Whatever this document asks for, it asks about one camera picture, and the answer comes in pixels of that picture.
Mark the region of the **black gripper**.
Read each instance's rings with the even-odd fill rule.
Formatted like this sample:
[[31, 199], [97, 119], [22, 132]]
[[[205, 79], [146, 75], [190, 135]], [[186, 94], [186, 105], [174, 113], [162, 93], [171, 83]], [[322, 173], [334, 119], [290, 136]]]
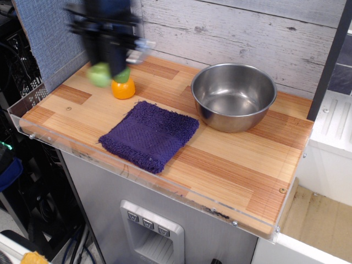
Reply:
[[127, 51], [148, 52], [153, 41], [142, 37], [141, 19], [131, 11], [131, 1], [67, 3], [71, 32], [81, 36], [92, 65], [109, 63], [111, 76], [127, 67]]

